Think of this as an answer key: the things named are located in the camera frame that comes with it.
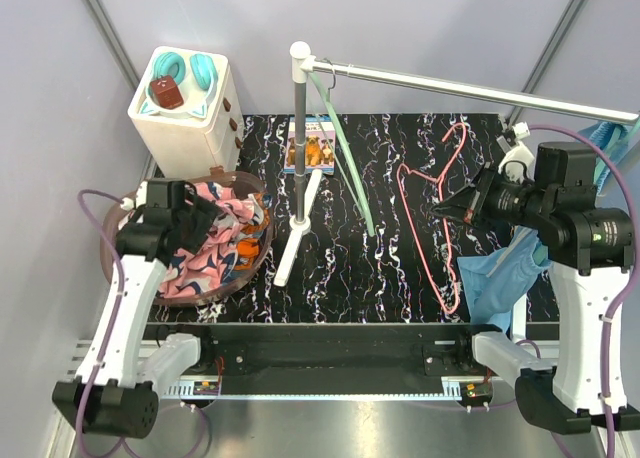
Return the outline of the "pink wire hanger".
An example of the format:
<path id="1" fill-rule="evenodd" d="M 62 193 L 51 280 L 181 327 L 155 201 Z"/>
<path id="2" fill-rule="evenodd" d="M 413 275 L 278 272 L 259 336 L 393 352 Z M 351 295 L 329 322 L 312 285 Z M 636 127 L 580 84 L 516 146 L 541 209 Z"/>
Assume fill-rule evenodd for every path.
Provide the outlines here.
<path id="1" fill-rule="evenodd" d="M 417 228 L 415 225 L 415 222 L 413 220 L 413 216 L 412 213 L 410 211 L 410 207 L 408 204 L 408 199 L 407 199 L 407 195 L 406 195 L 406 187 L 404 184 L 404 178 L 402 177 L 402 175 L 406 175 L 406 176 L 410 176 L 410 175 L 415 175 L 418 176 L 420 178 L 422 178 L 424 181 L 431 183 L 432 185 L 434 185 L 436 187 L 436 191 L 437 191 L 437 196 L 440 199 L 439 204 L 442 203 L 442 199 L 444 198 L 443 196 L 443 184 L 444 184 L 444 180 L 447 177 L 452 165 L 454 164 L 454 161 L 460 156 L 462 149 L 464 147 L 464 145 L 467 142 L 467 137 L 468 137 L 468 126 L 463 123 L 463 122 L 457 122 L 455 124 L 453 124 L 444 134 L 443 138 L 441 139 L 442 143 L 446 143 L 453 135 L 454 132 L 456 130 L 460 130 L 461 131 L 461 137 L 460 137 L 460 141 L 458 143 L 458 145 L 455 148 L 455 151 L 453 152 L 453 155 L 451 156 L 451 158 L 447 161 L 447 163 L 444 165 L 443 170 L 440 172 L 440 174 L 437 177 L 433 177 L 433 176 L 429 176 L 425 173 L 423 173 L 422 171 L 418 170 L 418 169 L 413 169 L 410 168 L 408 165 L 406 165 L 405 163 L 402 163 L 398 166 L 397 170 L 396 170 L 396 182 L 398 185 L 398 190 L 400 192 L 400 198 L 401 198 L 401 203 L 403 205 L 404 208 L 404 212 L 405 212 L 405 216 L 407 218 L 409 227 L 410 227 L 410 231 L 411 231 L 411 235 L 414 241 L 414 244 L 416 245 L 417 251 L 418 251 L 418 255 L 421 261 L 421 264 L 423 266 L 426 278 L 428 280 L 429 285 L 431 286 L 432 291 L 434 292 L 434 295 L 436 297 L 436 300 L 440 306 L 441 311 L 445 314 L 445 315 L 452 315 L 454 312 L 456 312 L 460 306 L 460 291 L 458 289 L 458 280 L 457 280 L 457 274 L 454 271 L 454 266 L 452 264 L 453 262 L 453 258 L 452 258 L 452 240 L 451 240 L 451 235 L 450 235 L 450 231 L 449 231 L 449 219 L 445 218 L 444 216 L 438 215 L 435 213 L 435 207 L 432 206 L 428 212 L 433 215 L 434 217 L 438 218 L 441 220 L 442 225 L 443 225 L 443 230 L 444 230 L 444 238 L 445 238 L 445 245 L 446 245 L 446 251 L 447 251 L 447 256 L 445 257 L 445 264 L 444 264 L 444 268 L 448 274 L 448 277 L 450 279 L 451 285 L 452 285 L 452 291 L 453 291 L 453 302 L 451 304 L 449 304 L 446 299 L 443 297 L 443 294 L 441 293 L 439 287 L 436 285 L 436 282 L 434 280 L 430 265 L 428 263 L 428 260 L 426 258 L 424 249 L 422 247 L 420 238 L 418 236 L 418 232 L 417 232 Z"/>

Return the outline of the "pink patterned shorts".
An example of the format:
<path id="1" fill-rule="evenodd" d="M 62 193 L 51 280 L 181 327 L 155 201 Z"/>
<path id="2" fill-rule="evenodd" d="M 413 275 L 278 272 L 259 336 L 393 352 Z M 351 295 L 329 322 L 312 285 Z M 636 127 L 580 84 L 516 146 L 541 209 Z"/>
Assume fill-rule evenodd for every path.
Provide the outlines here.
<path id="1" fill-rule="evenodd" d="M 219 201 L 225 199 L 244 199 L 238 197 L 232 188 L 215 182 L 201 182 L 195 186 L 200 196 L 217 205 Z M 218 248 L 222 239 L 218 234 L 218 226 L 222 223 L 224 216 L 225 211 L 222 209 L 222 214 L 214 221 L 207 240 L 197 253 L 180 249 L 174 254 L 166 277 L 158 290 L 159 298 L 169 300 L 193 298 L 235 280 L 222 282 L 225 266 L 219 257 Z"/>

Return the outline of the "mint green hanger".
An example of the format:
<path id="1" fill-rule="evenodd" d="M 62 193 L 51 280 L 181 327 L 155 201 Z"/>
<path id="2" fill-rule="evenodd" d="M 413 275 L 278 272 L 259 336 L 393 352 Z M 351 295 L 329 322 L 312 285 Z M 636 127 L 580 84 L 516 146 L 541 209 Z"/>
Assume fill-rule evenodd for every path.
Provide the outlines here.
<path id="1" fill-rule="evenodd" d="M 321 83 L 319 77 L 315 72 L 308 71 L 307 77 L 310 78 L 312 83 L 314 84 L 319 97 L 324 103 L 327 115 L 334 126 L 334 129 L 336 132 L 336 138 L 339 143 L 339 147 L 342 150 L 342 155 L 346 162 L 346 166 L 352 181 L 352 183 L 349 184 L 347 188 L 350 190 L 354 201 L 357 203 L 357 208 L 360 213 L 360 216 L 365 221 L 367 234 L 369 236 L 373 236 L 375 234 L 375 225 L 374 225 L 373 217 L 370 211 L 369 202 L 364 190 L 361 174 L 358 168 L 356 167 L 356 163 L 355 163 L 353 154 L 351 152 L 349 142 L 346 138 L 346 134 L 340 123 L 340 120 L 335 111 L 335 108 L 330 100 L 329 90 L 323 86 L 323 84 Z"/>

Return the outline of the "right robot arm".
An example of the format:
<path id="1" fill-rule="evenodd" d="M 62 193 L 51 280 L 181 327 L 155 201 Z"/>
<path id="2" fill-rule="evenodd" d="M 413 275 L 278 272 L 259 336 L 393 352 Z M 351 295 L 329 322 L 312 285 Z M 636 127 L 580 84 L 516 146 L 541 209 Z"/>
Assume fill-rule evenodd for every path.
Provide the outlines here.
<path id="1" fill-rule="evenodd" d="M 534 177 L 517 183 L 489 163 L 454 195 L 434 205 L 440 218 L 476 228 L 503 221 L 538 233 L 549 250 L 549 278 L 559 308 L 559 356 L 538 359 L 499 331 L 484 331 L 454 349 L 466 374 L 488 367 L 513 387 L 531 425 L 572 435 L 594 426 L 636 430 L 639 413 L 627 402 L 617 353 L 601 352 L 602 331 L 620 342 L 620 321 L 608 309 L 634 274 L 631 217 L 598 208 L 593 175 L 599 150 L 591 144 L 546 142 Z"/>

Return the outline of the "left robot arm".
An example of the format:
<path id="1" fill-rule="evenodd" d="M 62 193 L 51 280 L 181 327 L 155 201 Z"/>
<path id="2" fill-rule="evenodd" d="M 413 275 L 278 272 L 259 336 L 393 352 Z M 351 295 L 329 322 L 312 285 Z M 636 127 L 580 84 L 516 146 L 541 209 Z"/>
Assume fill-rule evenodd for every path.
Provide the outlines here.
<path id="1" fill-rule="evenodd" d="M 123 203 L 133 215 L 106 240 L 114 270 L 99 324 L 74 377 L 54 385 L 52 402 L 78 433 L 141 439 L 180 375 L 215 364 L 214 347 L 189 333 L 169 335 L 145 361 L 139 352 L 171 259 L 202 247 L 219 209 L 184 180 L 145 181 Z"/>

